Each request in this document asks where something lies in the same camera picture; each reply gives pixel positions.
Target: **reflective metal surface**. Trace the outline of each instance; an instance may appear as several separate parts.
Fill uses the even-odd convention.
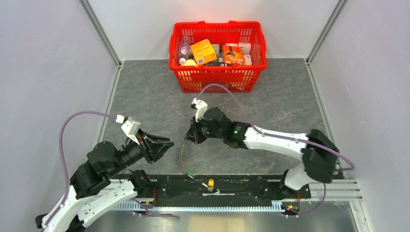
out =
[[[303,202],[302,212],[317,203]],[[173,212],[175,217],[139,217],[132,212],[111,211],[87,232],[356,232],[347,202],[324,205],[314,214],[286,219],[277,213]]]

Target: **cable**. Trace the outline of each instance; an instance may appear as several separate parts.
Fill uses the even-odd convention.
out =
[[[290,140],[290,141],[295,141],[296,143],[302,142],[302,143],[305,143],[305,144],[313,145],[313,146],[315,146],[315,147],[321,148],[321,149],[323,149],[323,150],[325,150],[325,151],[328,151],[328,152],[334,154],[335,156],[341,158],[342,160],[344,160],[345,162],[347,162],[347,163],[350,165],[349,168],[340,169],[341,171],[354,169],[354,164],[353,164],[348,158],[344,157],[343,155],[341,155],[341,154],[338,153],[337,151],[334,151],[334,150],[332,150],[332,149],[330,149],[330,148],[328,148],[328,147],[326,147],[326,146],[323,146],[322,144],[318,144],[318,143],[315,143],[315,142],[312,142],[312,141],[309,141],[309,140],[297,139],[297,138],[292,138],[292,137],[283,136],[283,135],[277,135],[277,134],[269,134],[269,133],[264,133],[264,132],[260,131],[258,128],[256,128],[255,124],[253,124],[252,119],[250,119],[250,117],[248,116],[248,114],[245,112],[245,109],[243,108],[243,106],[241,105],[241,103],[239,102],[239,100],[235,97],[235,95],[234,95],[231,91],[229,91],[229,89],[227,89],[227,88],[226,88],[225,86],[223,86],[223,85],[220,85],[220,84],[209,84],[209,85],[205,86],[205,87],[201,90],[201,92],[198,94],[197,99],[199,99],[199,97],[204,93],[204,91],[205,91],[206,89],[208,89],[209,87],[211,87],[211,86],[218,86],[218,87],[224,89],[227,93],[229,93],[229,94],[232,96],[232,98],[236,101],[236,103],[238,104],[239,108],[241,108],[243,114],[244,114],[244,115],[246,116],[246,118],[248,119],[248,121],[249,121],[249,123],[250,123],[250,126],[251,126],[256,132],[260,133],[262,136],[265,136],[265,135],[266,135],[266,136],[270,136],[270,137],[274,137],[274,138],[279,138],[279,139],[286,139],[286,140]]]
[[[150,213],[151,215],[141,215],[142,217],[172,217],[174,216],[173,214],[157,214],[152,212],[151,210],[149,210],[145,205],[143,205],[141,202],[139,202],[137,199],[135,198],[131,198],[130,199],[133,202],[137,202],[137,204],[140,205],[140,207],[142,207],[143,209],[145,209],[148,213]]]
[[[326,147],[326,146],[323,146],[323,145],[321,145],[321,144],[318,144],[318,143],[315,143],[315,142],[312,142],[312,141],[309,141],[309,140],[295,139],[295,138],[288,137],[288,136],[282,136],[282,135],[264,133],[264,132],[260,131],[260,130],[259,130],[258,128],[256,128],[256,126],[253,124],[252,119],[250,119],[250,117],[248,116],[248,114],[245,112],[245,109],[243,108],[243,106],[241,105],[241,103],[239,102],[239,100],[235,97],[235,95],[234,95],[228,88],[226,88],[226,87],[223,86],[223,85],[220,85],[220,84],[209,84],[209,85],[205,86],[205,87],[201,90],[201,92],[199,92],[199,94],[198,94],[198,96],[197,96],[197,99],[199,99],[199,97],[204,93],[204,91],[205,91],[206,89],[208,89],[209,87],[211,87],[211,86],[218,86],[218,87],[224,89],[227,93],[229,93],[229,94],[232,96],[232,98],[236,101],[236,103],[238,104],[239,108],[241,108],[242,113],[243,113],[243,114],[246,116],[246,118],[248,119],[248,121],[249,121],[249,123],[250,123],[250,126],[251,126],[256,132],[260,133],[262,136],[265,136],[265,135],[266,135],[266,136],[270,136],[270,137],[274,137],[274,138],[279,138],[279,139],[286,139],[286,140],[290,140],[290,141],[295,141],[296,143],[302,142],[302,143],[305,143],[305,144],[309,144],[309,145],[316,146],[316,147],[318,147],[318,148],[321,148],[321,149],[323,149],[323,150],[325,150],[325,151],[328,151],[328,152],[334,154],[335,156],[341,158],[342,160],[344,160],[345,162],[347,162],[347,163],[350,165],[349,168],[340,169],[341,171],[354,169],[354,164],[353,164],[348,158],[344,157],[344,156],[341,155],[340,153],[338,153],[338,152],[336,152],[336,151],[334,151],[334,150],[332,150],[332,149],[330,149],[330,148],[328,148],[328,147]],[[324,184],[323,184],[323,198],[322,198],[322,200],[320,201],[320,203],[318,204],[318,206],[317,206],[316,208],[314,208],[313,210],[311,210],[311,211],[309,211],[309,212],[303,213],[303,214],[299,214],[299,215],[296,215],[296,216],[287,216],[287,217],[291,217],[291,218],[294,218],[294,217],[295,217],[295,218],[297,218],[297,217],[301,217],[301,216],[305,216],[305,215],[309,215],[309,214],[311,214],[311,213],[314,213],[314,212],[316,212],[316,211],[322,206],[322,204],[323,204],[325,198],[326,198],[326,184],[324,183]]]
[[[122,177],[122,175],[124,174],[124,172],[125,172],[126,170],[130,171],[131,173],[134,173],[134,171],[131,170],[131,169],[129,169],[129,168],[127,168],[127,169],[125,169],[124,171],[122,171],[121,174],[119,175],[119,178],[118,178],[119,184],[122,184],[122,182],[121,182],[121,177]]]
[[[60,130],[60,135],[59,135],[59,148],[60,148],[61,165],[63,166],[63,172],[64,172],[65,192],[64,192],[64,195],[63,195],[63,198],[62,198],[62,201],[61,201],[60,205],[64,205],[64,203],[67,200],[68,192],[70,190],[70,183],[69,183],[68,174],[67,174],[67,166],[65,164],[64,152],[63,152],[63,134],[64,134],[64,130],[65,130],[65,127],[67,126],[68,122],[71,119],[73,119],[75,116],[82,115],[82,114],[100,115],[100,116],[109,117],[109,118],[112,118],[112,119],[117,118],[117,116],[108,115],[108,114],[104,114],[104,113],[100,113],[100,112],[96,112],[96,111],[80,111],[80,112],[77,112],[77,113],[71,115],[70,117],[68,117],[68,119],[65,120],[65,122],[63,123],[63,125],[61,127],[61,130]],[[61,209],[61,207],[57,207],[55,209],[55,211],[50,215],[50,217],[48,217],[47,221],[45,222],[45,227],[42,228],[40,230],[40,232],[44,232],[45,228],[48,226],[50,221],[54,218],[54,216],[59,212],[60,209]]]

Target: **gray wall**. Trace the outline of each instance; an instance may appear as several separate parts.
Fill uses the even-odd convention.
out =
[[[408,231],[410,1],[351,0],[313,63],[375,231]]]
[[[115,66],[77,0],[0,3],[1,231],[37,231],[64,192],[58,135],[80,110],[104,110]],[[79,116],[64,136],[69,175],[101,125]]]

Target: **yellow box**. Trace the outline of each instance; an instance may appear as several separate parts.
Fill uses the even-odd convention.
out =
[[[198,65],[203,65],[217,59],[215,50],[208,39],[197,42],[190,47],[193,53],[193,57],[195,57],[196,63]]]

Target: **bottle label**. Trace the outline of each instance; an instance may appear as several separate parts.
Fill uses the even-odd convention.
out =
[[[188,50],[188,46],[187,46],[187,45],[184,45],[184,46],[182,46],[182,48],[181,48],[181,53],[184,54],[184,55],[186,55],[186,54],[187,54],[187,50]]]

